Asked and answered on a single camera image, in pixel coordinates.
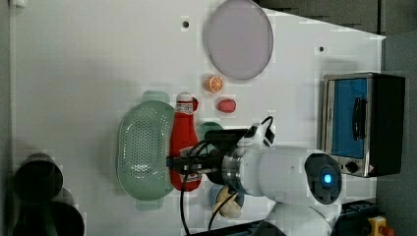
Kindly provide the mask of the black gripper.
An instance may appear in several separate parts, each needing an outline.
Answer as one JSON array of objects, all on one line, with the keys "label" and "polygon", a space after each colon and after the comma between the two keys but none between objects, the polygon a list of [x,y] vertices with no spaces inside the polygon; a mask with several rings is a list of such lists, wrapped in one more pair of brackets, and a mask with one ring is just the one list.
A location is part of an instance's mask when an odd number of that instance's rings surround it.
[{"label": "black gripper", "polygon": [[[201,154],[203,169],[213,169],[208,173],[209,180],[218,185],[224,185],[222,177],[222,161],[227,154],[237,149],[238,142],[247,133],[247,129],[210,130],[205,133],[205,140],[213,149],[208,154]],[[196,173],[197,165],[187,157],[167,157],[166,166],[178,173]]]}]

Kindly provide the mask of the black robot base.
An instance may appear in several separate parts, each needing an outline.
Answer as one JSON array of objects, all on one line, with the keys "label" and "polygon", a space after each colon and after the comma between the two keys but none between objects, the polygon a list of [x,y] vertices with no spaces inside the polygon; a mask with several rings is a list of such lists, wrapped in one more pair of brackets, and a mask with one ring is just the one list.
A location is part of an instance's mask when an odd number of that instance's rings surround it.
[{"label": "black robot base", "polygon": [[13,236],[85,236],[84,219],[63,187],[61,169],[49,155],[31,154],[13,182],[21,202]]}]

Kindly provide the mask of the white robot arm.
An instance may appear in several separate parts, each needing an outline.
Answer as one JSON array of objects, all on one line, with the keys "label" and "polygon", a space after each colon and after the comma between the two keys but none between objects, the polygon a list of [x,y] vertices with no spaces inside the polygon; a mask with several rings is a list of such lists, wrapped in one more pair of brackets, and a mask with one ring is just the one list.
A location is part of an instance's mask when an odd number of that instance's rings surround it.
[{"label": "white robot arm", "polygon": [[273,201],[253,236],[331,236],[340,216],[341,172],[321,150],[268,145],[246,129],[212,130],[195,147],[167,157],[166,166]]}]

